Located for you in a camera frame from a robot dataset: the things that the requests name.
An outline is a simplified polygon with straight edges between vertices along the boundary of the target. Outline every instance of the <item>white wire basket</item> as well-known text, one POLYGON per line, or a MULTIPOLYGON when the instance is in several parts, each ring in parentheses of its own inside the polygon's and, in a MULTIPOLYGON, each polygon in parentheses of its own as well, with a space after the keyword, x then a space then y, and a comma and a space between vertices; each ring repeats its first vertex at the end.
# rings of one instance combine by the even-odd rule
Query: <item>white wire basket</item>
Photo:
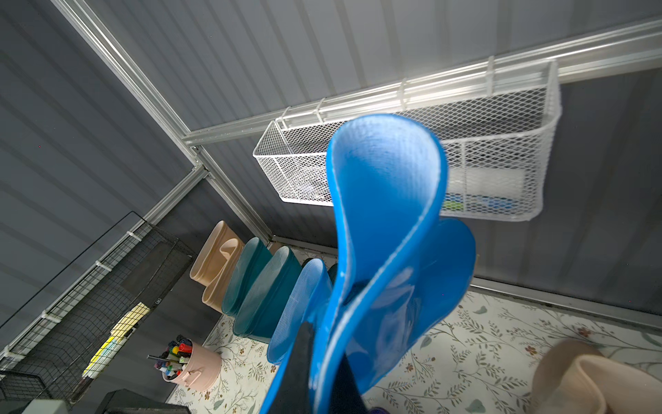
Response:
POLYGON ((406 100, 403 91, 409 85, 403 81, 394 105, 375 105, 372 99, 375 110, 359 103, 353 111, 344 110, 344 119, 333 121, 333 109, 323 117, 320 102, 315 109, 319 122, 313 125, 288 126, 287 117, 272 121, 253 156, 283 201, 333 205, 326 181, 326 149, 333 134, 360 115, 396 113, 423 124, 444 147, 449 174, 440 215, 530 220, 542 210, 547 162, 561 115, 557 72, 554 61, 498 71, 488 65, 479 83, 474 77, 474 87, 462 79, 452 85, 455 93, 446 85, 435 95, 430 91, 438 90, 438 84, 412 85, 406 100))

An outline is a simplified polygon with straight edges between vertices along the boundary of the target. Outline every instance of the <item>metal shed ceiling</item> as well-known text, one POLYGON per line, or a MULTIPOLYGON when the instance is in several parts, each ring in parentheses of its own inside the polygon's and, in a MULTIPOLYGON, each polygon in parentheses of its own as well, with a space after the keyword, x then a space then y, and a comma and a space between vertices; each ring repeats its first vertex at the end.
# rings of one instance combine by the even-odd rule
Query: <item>metal shed ceiling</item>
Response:
POLYGON ((90 0, 191 130, 662 14, 658 0, 90 0))

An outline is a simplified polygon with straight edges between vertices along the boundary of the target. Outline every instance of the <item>marker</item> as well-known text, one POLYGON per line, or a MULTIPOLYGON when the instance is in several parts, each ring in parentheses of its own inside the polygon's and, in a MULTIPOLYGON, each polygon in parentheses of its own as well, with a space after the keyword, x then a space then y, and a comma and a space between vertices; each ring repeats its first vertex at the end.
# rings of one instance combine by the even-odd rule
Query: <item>marker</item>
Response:
POLYGON ((178 352, 184 352, 186 354, 190 354, 193 352, 193 346, 192 345, 186 345, 186 344, 180 344, 179 347, 177 347, 178 352))
POLYGON ((181 344, 184 344, 184 345, 188 345, 188 346, 193 346, 193 342, 191 342, 190 339, 185 338, 185 337, 182 336, 182 335, 178 335, 178 336, 177 336, 177 342, 178 342, 180 345, 181 345, 181 344))

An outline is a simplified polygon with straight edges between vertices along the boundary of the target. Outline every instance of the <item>leaf pattern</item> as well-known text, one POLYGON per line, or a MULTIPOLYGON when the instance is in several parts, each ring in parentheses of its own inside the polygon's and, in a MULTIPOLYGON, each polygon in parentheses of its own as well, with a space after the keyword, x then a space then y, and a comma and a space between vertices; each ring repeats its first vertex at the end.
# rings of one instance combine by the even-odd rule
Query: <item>leaf pattern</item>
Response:
MULTIPOLYGON (((468 292, 363 398, 391 413, 526 413, 538 362, 566 338, 662 378, 660 336, 468 292)), ((224 358, 220 378, 204 393, 177 387, 168 402, 192 413, 259 413, 277 371, 266 345, 234 336, 232 319, 223 316, 205 347, 224 358)))

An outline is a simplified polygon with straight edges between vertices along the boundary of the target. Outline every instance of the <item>rubber boot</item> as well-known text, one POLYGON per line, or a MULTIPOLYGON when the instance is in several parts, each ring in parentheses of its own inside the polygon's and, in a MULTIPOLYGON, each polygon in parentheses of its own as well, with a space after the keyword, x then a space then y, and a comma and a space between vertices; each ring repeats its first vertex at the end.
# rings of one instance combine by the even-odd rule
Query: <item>rubber boot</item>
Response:
POLYGON ((209 286, 228 261, 228 255, 224 254, 222 247, 232 239, 236 239, 234 249, 238 248, 241 252, 244 248, 244 242, 237 237, 224 221, 219 221, 191 267, 191 279, 209 286))
POLYGON ((534 374, 535 414, 654 414, 661 408, 662 382, 578 340, 554 346, 534 374))

